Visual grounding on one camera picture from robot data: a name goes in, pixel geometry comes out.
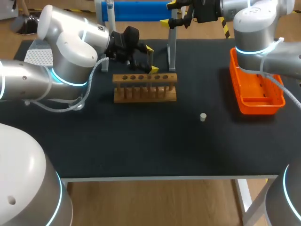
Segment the wooden test tube rack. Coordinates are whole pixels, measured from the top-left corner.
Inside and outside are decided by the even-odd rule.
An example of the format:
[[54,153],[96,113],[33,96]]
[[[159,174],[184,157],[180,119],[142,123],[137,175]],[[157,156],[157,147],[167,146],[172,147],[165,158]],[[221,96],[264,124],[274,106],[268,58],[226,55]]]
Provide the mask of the wooden test tube rack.
[[177,81],[176,73],[114,74],[114,103],[177,101]]

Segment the table leg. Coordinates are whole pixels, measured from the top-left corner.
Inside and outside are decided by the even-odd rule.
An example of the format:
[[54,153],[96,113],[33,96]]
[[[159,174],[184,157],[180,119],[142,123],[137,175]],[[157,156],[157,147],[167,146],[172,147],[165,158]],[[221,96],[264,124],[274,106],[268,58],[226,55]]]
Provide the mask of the table leg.
[[66,179],[61,179],[62,183],[64,184],[65,188],[67,189],[68,181]]
[[273,181],[274,179],[269,179],[254,202],[252,202],[246,179],[235,180],[244,226],[253,226],[263,214],[265,214],[268,224],[271,225],[266,214],[265,197]]

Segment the black mat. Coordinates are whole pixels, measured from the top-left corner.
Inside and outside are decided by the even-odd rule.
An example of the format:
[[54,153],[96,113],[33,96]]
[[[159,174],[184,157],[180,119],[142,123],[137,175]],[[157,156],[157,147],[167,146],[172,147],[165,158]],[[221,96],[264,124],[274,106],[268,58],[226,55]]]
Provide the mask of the black mat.
[[[166,41],[146,43],[166,71]],[[29,45],[22,43],[16,59]],[[233,40],[179,40],[174,103],[113,104],[111,74],[126,71],[110,64],[110,73],[96,74],[81,112],[1,103],[0,122],[32,135],[63,178],[278,174],[300,152],[301,113],[286,98],[275,116],[242,116],[229,73],[233,46]],[[283,80],[300,99],[297,82]]]

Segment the white cable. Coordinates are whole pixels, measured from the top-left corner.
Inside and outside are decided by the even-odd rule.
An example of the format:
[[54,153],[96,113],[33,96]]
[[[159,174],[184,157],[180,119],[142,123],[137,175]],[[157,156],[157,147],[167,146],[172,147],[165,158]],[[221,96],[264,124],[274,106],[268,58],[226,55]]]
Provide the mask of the white cable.
[[297,100],[297,98],[287,89],[284,87],[284,85],[282,85],[280,82],[278,82],[276,79],[274,79],[270,74],[265,73],[263,71],[263,64],[265,61],[266,56],[270,53],[270,51],[273,51],[276,47],[276,45],[278,45],[279,43],[283,42],[284,38],[279,38],[279,40],[275,43],[273,43],[271,46],[271,48],[269,48],[269,50],[265,51],[265,55],[262,57],[261,59],[261,63],[260,63],[260,73],[262,75],[263,78],[267,78],[270,79],[273,83],[275,83],[280,89],[282,89],[285,94],[288,95],[289,98],[291,98],[291,100],[297,105],[298,108],[300,108],[301,110],[301,103],[299,102],[299,100]]
[[101,64],[103,61],[107,61],[109,60],[108,57],[105,57],[105,58],[102,58],[100,59],[99,61],[96,62],[94,68],[92,69],[92,72],[89,76],[89,79],[88,79],[88,88],[87,88],[87,91],[85,93],[85,96],[82,98],[81,101],[79,101],[77,104],[73,105],[73,106],[70,106],[68,108],[65,108],[65,109],[54,109],[54,108],[50,108],[50,107],[47,107],[46,105],[43,105],[41,104],[40,102],[38,101],[35,101],[35,100],[31,100],[30,102],[31,103],[34,103],[35,105],[41,107],[41,108],[44,108],[45,110],[47,111],[50,111],[50,112],[55,112],[55,113],[62,113],[62,112],[68,112],[68,111],[71,111],[75,108],[77,108],[78,106],[84,104],[85,100],[88,98],[89,96],[89,93],[90,93],[90,90],[91,90],[91,85],[92,85],[92,78],[93,78],[93,75],[94,75],[94,72],[95,72],[95,69],[98,67],[99,64]]
[[265,74],[266,78],[270,79],[273,83],[275,83],[276,85],[278,85],[279,88],[281,88],[285,94],[288,95],[289,98],[292,99],[292,101],[298,106],[298,108],[300,108],[301,110],[301,103],[299,102],[299,100],[297,100],[297,98],[287,89],[285,88],[280,82],[278,82],[276,79],[274,79],[272,76],[270,76],[269,74]]

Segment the orange basket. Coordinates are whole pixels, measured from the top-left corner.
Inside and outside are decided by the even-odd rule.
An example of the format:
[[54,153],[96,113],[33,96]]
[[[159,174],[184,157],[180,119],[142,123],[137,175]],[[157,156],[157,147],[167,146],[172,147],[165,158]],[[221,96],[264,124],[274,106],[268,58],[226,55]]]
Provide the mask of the orange basket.
[[[258,74],[247,74],[240,70],[236,49],[230,50],[230,74],[242,114],[275,114],[285,105],[283,91],[271,80]],[[274,78],[282,83],[279,75]]]

